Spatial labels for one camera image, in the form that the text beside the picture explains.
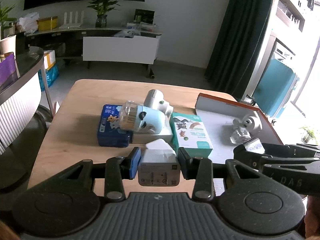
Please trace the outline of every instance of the small plant pot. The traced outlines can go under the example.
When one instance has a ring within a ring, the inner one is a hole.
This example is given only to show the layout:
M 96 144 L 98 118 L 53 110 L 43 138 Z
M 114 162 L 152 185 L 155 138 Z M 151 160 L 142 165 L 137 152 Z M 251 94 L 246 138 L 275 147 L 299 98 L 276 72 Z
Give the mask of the small plant pot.
M 302 134 L 301 141 L 304 143 L 308 143 L 311 139 L 312 139 L 312 137 L 308 134 L 308 132 L 304 131 Z
M 107 15 L 97 15 L 96 28 L 104 28 L 107 26 Z

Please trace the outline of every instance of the white drawer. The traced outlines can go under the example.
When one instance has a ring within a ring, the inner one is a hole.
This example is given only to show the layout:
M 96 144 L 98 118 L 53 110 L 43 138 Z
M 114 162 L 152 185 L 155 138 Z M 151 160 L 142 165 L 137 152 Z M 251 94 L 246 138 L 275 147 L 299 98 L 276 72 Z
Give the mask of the white drawer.
M 153 64 L 158 38 L 83 37 L 83 60 Z

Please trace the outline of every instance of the gold box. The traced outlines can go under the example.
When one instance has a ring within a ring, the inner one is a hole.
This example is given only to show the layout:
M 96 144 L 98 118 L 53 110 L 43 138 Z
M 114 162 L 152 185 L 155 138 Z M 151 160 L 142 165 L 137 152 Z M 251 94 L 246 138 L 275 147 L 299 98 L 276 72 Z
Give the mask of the gold box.
M 38 30 L 47 31 L 56 28 L 58 25 L 58 16 L 42 18 L 38 20 Z

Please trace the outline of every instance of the dark green curtain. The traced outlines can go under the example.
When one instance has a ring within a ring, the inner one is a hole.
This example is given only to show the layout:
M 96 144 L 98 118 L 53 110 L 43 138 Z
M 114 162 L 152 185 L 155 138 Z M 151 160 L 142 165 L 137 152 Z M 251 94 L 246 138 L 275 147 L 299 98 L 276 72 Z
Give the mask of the dark green curtain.
M 230 0 L 205 75 L 215 91 L 241 98 L 252 75 L 272 0 Z

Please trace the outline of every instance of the glass vase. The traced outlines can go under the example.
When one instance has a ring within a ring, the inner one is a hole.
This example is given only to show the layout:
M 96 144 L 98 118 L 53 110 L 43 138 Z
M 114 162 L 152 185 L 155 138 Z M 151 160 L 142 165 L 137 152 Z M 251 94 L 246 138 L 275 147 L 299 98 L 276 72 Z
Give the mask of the glass vase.
M 107 15 L 97 15 L 96 28 L 104 28 L 107 26 Z

